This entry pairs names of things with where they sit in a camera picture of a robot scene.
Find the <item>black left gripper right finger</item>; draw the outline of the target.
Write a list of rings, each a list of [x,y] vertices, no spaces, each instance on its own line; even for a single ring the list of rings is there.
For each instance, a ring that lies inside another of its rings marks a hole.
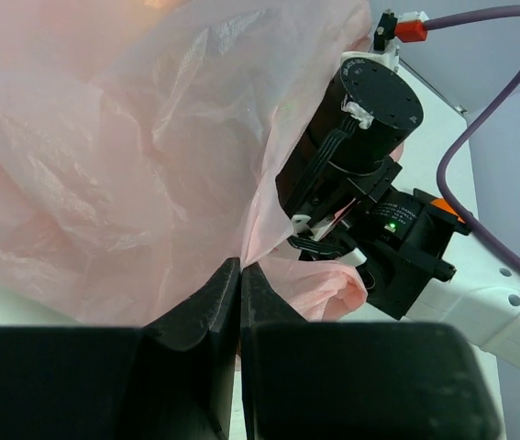
[[[305,320],[252,265],[241,279],[250,439],[495,439],[499,416],[445,324]]]

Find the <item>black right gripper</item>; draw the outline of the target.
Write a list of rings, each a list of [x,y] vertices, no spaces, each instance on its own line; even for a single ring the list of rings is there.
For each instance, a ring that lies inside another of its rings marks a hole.
[[[400,170],[391,154],[423,119],[419,98],[394,70],[343,60],[276,179],[283,211],[322,220],[351,201],[375,204]]]

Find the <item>pink plastic bag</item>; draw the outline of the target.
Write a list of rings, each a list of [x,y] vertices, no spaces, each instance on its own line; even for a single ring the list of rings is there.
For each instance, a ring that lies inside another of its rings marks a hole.
[[[143,327],[225,260],[305,320],[357,271],[287,256],[276,179],[366,1],[0,1],[0,325]]]

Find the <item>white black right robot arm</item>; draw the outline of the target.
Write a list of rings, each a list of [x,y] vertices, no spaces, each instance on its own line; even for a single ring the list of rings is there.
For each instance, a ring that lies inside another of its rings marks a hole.
[[[302,259],[357,270],[394,319],[445,323],[520,368],[520,269],[443,199],[395,187],[391,152],[423,122],[391,67],[347,52],[277,179]]]

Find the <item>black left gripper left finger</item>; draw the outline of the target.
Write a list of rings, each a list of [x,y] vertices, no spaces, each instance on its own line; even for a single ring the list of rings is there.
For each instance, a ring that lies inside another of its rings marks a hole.
[[[226,439],[240,262],[143,327],[0,325],[0,439]]]

